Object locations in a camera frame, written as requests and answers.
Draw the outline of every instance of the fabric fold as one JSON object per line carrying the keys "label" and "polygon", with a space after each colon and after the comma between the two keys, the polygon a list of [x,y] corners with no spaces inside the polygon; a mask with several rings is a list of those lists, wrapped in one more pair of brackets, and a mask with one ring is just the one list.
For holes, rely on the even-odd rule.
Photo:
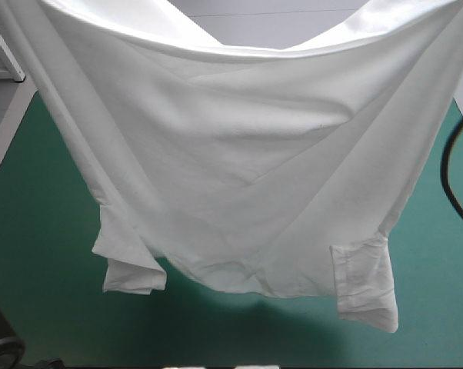
{"label": "fabric fold", "polygon": [[111,205],[100,207],[101,227],[92,251],[108,259],[103,290],[136,294],[164,290],[165,271],[122,214]]}
{"label": "fabric fold", "polygon": [[338,314],[384,331],[398,329],[394,278],[387,238],[331,246]]}

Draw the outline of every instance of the green mat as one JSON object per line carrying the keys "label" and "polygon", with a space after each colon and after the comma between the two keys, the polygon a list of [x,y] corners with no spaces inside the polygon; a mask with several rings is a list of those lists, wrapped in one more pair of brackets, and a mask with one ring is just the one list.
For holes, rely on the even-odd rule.
{"label": "green mat", "polygon": [[[452,104],[390,249],[400,328],[336,317],[333,298],[211,291],[169,271],[167,291],[102,293],[98,206],[36,95],[0,168],[0,307],[24,362],[68,365],[463,366],[463,221],[438,171]],[[463,203],[463,135],[451,160]]]}

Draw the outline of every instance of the white object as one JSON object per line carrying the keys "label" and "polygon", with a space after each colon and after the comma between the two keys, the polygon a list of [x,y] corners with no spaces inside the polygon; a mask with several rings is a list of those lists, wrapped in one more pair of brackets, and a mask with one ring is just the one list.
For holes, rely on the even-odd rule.
{"label": "white object", "polygon": [[165,0],[0,14],[100,204],[105,290],[163,289],[166,257],[397,329],[387,237],[463,69],[462,0],[372,0],[284,50],[221,45]]}
{"label": "white object", "polygon": [[25,73],[9,50],[0,33],[0,59],[5,68],[0,68],[0,79],[12,78],[17,82],[25,80]]}
{"label": "white object", "polygon": [[33,94],[37,91],[31,78],[27,78],[24,82],[18,84],[13,81],[9,83],[16,85],[12,96],[0,94],[0,109],[5,110],[4,115],[0,117],[0,165],[32,100]]}

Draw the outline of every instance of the white fabric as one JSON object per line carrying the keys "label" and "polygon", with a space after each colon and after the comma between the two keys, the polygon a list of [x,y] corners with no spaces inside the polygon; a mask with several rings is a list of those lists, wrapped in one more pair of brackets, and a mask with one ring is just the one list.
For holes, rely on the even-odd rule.
{"label": "white fabric", "polygon": [[463,68],[463,1],[372,0],[285,50],[221,45],[166,0],[0,15],[100,204],[105,290],[163,289],[166,257],[397,329],[387,237]]}

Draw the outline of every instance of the cable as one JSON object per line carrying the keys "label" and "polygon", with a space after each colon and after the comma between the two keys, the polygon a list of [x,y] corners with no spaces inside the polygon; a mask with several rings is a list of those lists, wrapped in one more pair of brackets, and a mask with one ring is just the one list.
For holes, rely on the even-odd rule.
{"label": "cable", "polygon": [[450,184],[448,183],[448,163],[452,153],[452,149],[454,148],[454,144],[457,141],[457,138],[463,131],[463,117],[459,123],[455,126],[454,130],[448,136],[447,142],[445,143],[444,151],[441,155],[441,165],[440,165],[440,181],[441,185],[444,188],[444,192],[447,195],[448,200],[454,207],[454,209],[458,212],[460,217],[463,220],[463,208],[459,203],[458,199],[455,197],[454,192]]}

